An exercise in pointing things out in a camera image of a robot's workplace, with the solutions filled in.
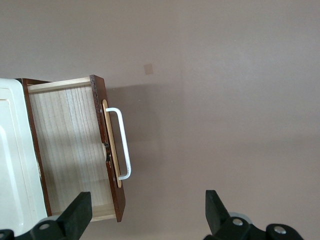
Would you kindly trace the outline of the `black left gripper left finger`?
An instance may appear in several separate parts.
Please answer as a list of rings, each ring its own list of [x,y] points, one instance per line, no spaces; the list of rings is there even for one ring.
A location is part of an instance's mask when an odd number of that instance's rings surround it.
[[[2,229],[2,240],[78,240],[92,219],[90,192],[81,192],[56,220],[37,223],[28,232],[15,236],[11,229]]]

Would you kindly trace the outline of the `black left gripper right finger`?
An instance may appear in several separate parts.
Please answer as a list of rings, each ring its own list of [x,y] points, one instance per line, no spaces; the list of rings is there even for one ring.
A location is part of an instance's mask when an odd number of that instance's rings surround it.
[[[292,227],[269,224],[261,230],[240,216],[231,216],[215,190],[205,192],[205,217],[211,234],[206,240],[301,240]]]

